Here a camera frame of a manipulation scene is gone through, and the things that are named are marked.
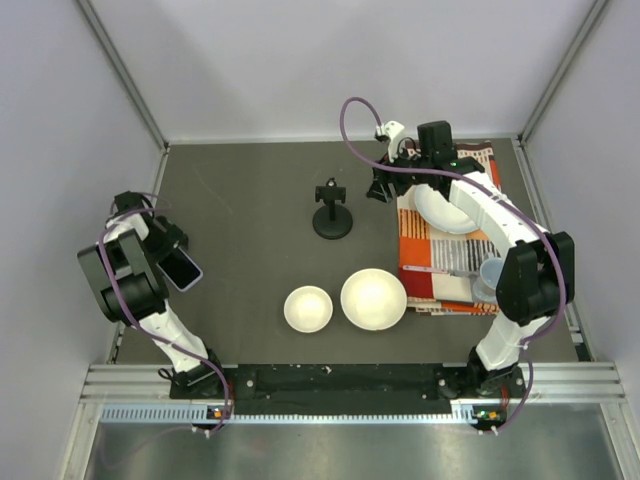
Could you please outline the black smartphone lavender case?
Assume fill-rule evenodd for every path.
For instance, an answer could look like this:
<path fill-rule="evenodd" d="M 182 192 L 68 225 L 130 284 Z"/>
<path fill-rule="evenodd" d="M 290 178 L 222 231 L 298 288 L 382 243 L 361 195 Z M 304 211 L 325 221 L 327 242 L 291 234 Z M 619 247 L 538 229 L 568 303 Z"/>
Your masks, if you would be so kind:
<path fill-rule="evenodd" d="M 158 262 L 158 268 L 180 292 L 186 292 L 203 278 L 203 271 L 182 249 L 177 248 Z"/>

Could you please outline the black phone stand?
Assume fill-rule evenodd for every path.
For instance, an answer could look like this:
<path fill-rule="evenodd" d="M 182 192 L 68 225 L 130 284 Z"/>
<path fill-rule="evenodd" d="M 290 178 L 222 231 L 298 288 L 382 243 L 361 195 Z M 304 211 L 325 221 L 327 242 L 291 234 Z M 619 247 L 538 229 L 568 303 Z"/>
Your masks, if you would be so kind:
<path fill-rule="evenodd" d="M 312 226 L 317 235 L 327 240 L 347 236 L 353 227 L 351 212 L 344 206 L 346 188 L 338 185 L 334 177 L 315 188 L 315 201 L 323 205 L 314 213 Z"/>

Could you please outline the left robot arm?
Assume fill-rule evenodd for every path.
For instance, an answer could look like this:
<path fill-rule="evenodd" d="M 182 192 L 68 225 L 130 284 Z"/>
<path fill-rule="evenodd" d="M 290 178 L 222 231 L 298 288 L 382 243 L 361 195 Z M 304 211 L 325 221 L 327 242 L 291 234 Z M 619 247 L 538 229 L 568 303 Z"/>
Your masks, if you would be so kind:
<path fill-rule="evenodd" d="M 231 397 L 227 374 L 206 343 L 169 304 L 168 284 L 184 292 L 203 276 L 187 255 L 189 237 L 159 215 L 149 194 L 114 197 L 104 232 L 77 260 L 104 316 L 148 336 L 168 357 L 160 368 L 172 399 Z"/>

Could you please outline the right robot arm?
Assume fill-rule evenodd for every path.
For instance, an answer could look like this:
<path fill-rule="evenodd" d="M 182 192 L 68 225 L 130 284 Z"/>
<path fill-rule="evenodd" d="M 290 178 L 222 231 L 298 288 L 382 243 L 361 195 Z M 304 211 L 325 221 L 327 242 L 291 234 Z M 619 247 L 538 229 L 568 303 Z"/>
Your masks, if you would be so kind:
<path fill-rule="evenodd" d="M 397 122 L 377 124 L 375 138 L 387 145 L 373 162 L 368 197 L 388 202 L 413 186 L 426 186 L 466 214 L 503 261 L 496 296 L 499 312 L 471 350 L 466 383 L 487 396 L 506 383 L 522 350 L 550 330 L 574 296 L 575 245 L 565 232 L 550 233 L 518 210 L 493 183 L 484 166 L 462 156 L 446 121 L 418 128 L 418 148 L 404 147 Z"/>

